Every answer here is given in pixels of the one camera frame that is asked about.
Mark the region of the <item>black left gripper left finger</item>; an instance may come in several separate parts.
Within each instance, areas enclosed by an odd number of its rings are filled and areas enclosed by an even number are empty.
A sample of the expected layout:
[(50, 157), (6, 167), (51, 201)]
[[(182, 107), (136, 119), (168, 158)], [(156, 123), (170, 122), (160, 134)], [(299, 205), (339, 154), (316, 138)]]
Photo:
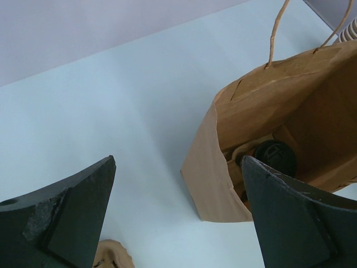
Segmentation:
[(115, 177), (114, 157), (1, 202), (1, 267), (92, 267)]

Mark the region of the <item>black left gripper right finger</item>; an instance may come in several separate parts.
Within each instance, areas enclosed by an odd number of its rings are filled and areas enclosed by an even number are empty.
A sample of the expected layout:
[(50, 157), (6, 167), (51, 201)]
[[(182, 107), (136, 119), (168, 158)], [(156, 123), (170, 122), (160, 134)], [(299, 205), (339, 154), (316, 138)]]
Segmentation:
[(265, 267), (356, 267), (356, 201), (252, 156), (242, 172)]

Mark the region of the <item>black coffee cup lid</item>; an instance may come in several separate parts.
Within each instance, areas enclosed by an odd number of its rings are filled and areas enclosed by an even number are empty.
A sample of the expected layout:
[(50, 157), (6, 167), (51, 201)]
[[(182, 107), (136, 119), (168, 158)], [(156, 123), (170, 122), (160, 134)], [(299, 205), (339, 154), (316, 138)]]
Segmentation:
[(282, 141), (264, 141), (254, 149), (253, 157), (287, 176), (295, 177), (296, 175), (296, 155), (293, 150)]

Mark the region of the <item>brown pulp cup carrier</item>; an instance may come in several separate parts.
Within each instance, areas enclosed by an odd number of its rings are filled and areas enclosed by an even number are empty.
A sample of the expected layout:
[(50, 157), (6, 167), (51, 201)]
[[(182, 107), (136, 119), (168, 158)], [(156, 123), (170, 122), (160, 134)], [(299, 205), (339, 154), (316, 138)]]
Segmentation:
[(259, 144), (259, 140), (249, 141), (232, 152), (230, 159), (227, 161), (228, 172), (233, 183), (234, 191), (237, 193), (243, 204), (250, 210), (250, 205), (247, 197), (247, 192), (244, 185), (242, 173), (242, 159), (245, 155), (252, 156), (254, 149)]

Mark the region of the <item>brown paper bag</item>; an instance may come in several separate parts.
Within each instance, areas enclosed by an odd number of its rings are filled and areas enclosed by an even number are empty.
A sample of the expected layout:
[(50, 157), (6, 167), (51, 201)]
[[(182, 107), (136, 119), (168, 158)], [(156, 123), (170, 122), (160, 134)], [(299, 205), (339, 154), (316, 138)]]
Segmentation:
[(264, 138), (294, 150), (305, 183), (335, 192), (356, 182), (356, 41), (269, 59), (215, 96), (181, 168), (202, 221), (252, 220), (232, 158)]

